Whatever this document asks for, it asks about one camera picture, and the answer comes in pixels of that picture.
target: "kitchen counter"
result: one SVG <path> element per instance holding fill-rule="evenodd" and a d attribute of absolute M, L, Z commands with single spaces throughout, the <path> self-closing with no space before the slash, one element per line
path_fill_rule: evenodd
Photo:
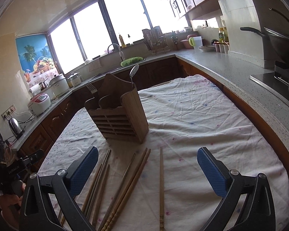
<path fill-rule="evenodd" d="M 139 65 L 171 57 L 177 57 L 204 71 L 238 95 L 267 122 L 289 151 L 289 107 L 278 97 L 249 78 L 251 74 L 264 74 L 272 72 L 272 70 L 261 68 L 247 61 L 228 57 L 226 54 L 201 52 L 194 49 L 149 56 L 145 61 L 139 63 Z M 111 73 L 116 74 L 131 68 L 132 66 L 119 68 Z M 48 108 L 45 113 L 35 118 L 30 125 L 26 126 L 25 134 L 14 144 L 13 150 L 19 150 L 42 120 L 73 91 L 85 87 L 86 82 L 96 82 L 103 79 L 104 76 L 105 75 L 87 79 L 77 87 L 70 89 L 70 91 L 62 97 L 54 100 L 51 107 Z"/>

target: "plastic pitcher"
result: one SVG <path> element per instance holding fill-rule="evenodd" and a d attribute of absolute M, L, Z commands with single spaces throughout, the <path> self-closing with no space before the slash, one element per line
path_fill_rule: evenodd
<path fill-rule="evenodd" d="M 194 49 L 198 49 L 198 47 L 203 46 L 201 36 L 191 37 L 188 41 L 190 45 L 194 47 Z"/>

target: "green plastic colander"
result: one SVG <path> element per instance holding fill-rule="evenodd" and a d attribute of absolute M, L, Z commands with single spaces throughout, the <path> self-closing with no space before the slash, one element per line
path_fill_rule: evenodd
<path fill-rule="evenodd" d="M 123 62 L 121 62 L 121 66 L 126 67 L 126 66 L 132 65 L 134 63 L 143 61 L 143 60 L 144 59 L 142 57 L 132 57 L 132 58 L 126 59 Z"/>

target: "spoon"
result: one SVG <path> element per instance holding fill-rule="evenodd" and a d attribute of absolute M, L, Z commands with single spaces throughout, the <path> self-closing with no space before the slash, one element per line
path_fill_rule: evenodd
<path fill-rule="evenodd" d="M 138 69 L 139 69 L 139 64 L 136 64 L 133 68 L 132 68 L 132 70 L 130 71 L 130 74 L 129 74 L 129 77 L 130 77 L 130 79 L 131 79 L 131 81 L 132 81 L 132 88 L 133 88 L 133 76 L 136 74 L 136 72 L 138 71 Z"/>

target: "white tablecloth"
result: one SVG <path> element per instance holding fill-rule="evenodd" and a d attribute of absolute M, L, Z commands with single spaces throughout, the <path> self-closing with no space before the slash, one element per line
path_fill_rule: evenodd
<path fill-rule="evenodd" d="M 96 169 L 110 148 L 111 168 L 97 228 L 133 153 L 137 155 L 131 171 L 146 147 L 152 149 L 148 162 L 114 231 L 159 230 L 160 147 L 164 153 L 167 231 L 199 230 L 221 200 L 197 163 L 197 150 L 203 146 L 242 175 L 265 173 L 275 205 L 276 230 L 288 223 L 289 179 L 285 168 L 249 119 L 213 83 L 200 75 L 190 76 L 141 90 L 139 96 L 150 129 L 143 144 L 105 140 L 83 108 L 55 142 L 39 170 L 40 176 L 52 175 L 60 168 L 68 168 L 91 144 L 96 146 L 98 164 L 76 197 L 81 207 Z M 55 197 L 52 202 L 58 214 L 60 207 Z M 241 197 L 226 229 L 234 225 L 243 202 Z"/>

